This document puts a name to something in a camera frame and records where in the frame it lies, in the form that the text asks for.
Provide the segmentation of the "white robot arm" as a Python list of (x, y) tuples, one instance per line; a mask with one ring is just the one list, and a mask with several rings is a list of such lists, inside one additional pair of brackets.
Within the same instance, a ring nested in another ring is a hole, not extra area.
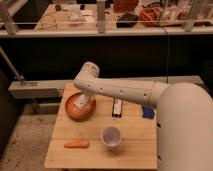
[(85, 94), (100, 94), (154, 107), (158, 171), (213, 171), (213, 98), (200, 86), (105, 79), (86, 62), (74, 79)]

